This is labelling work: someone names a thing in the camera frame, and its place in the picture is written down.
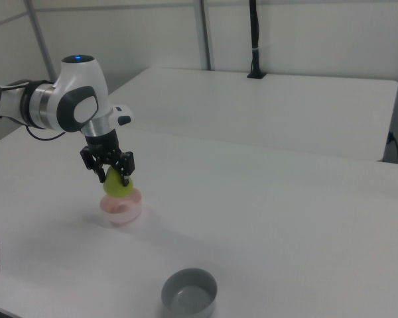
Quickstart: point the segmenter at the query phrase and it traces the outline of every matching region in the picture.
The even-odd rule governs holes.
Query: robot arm
[[[80,131],[87,142],[80,152],[86,168],[103,183],[103,165],[109,164],[128,185],[134,157],[119,149],[115,127],[129,123],[132,112],[111,104],[103,72],[92,56],[64,58],[56,83],[22,80],[0,86],[0,117],[39,129]]]

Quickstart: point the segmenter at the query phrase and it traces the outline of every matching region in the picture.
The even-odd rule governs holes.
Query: black cable
[[[11,86],[11,87],[0,87],[2,91],[11,91],[12,89],[18,88],[26,88],[27,85],[18,85],[18,86]]]
[[[37,137],[35,134],[33,134],[33,132],[30,131],[30,129],[29,129],[28,126],[25,126],[25,128],[27,129],[27,132],[28,132],[33,138],[35,138],[35,139],[37,139],[37,140],[40,140],[40,141],[51,141],[51,140],[55,140],[55,139],[57,139],[57,138],[63,136],[64,134],[66,134],[66,132],[63,132],[63,133],[58,134],[57,136],[54,136],[54,137],[52,137],[52,138],[40,138],[40,137]]]
[[[392,141],[395,143],[395,145],[397,147],[397,157],[398,157],[398,142],[397,142],[397,139],[395,138],[395,136],[392,136]]]

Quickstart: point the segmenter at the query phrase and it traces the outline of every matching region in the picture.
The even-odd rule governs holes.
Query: wall
[[[0,84],[48,79],[24,2],[0,0]],[[0,119],[0,139],[18,127]]]
[[[248,72],[248,1],[208,0],[207,9],[214,69]],[[398,1],[273,0],[258,15],[267,72],[398,81]],[[398,139],[398,98],[391,126]],[[396,162],[393,144],[386,159]]]
[[[33,5],[57,74],[63,57],[92,55],[112,92],[149,67],[204,68],[191,0],[36,0]]]
[[[199,0],[25,1],[38,18],[52,78],[71,54],[94,55],[110,92],[148,67],[208,67]],[[259,2],[261,65],[267,72],[398,81],[397,0]],[[248,72],[248,1],[204,4],[212,69]],[[0,1],[0,83],[26,77],[48,78],[25,6]],[[1,120],[0,138],[14,128]],[[392,130],[398,139],[398,98]],[[385,158],[396,162],[393,144]]]

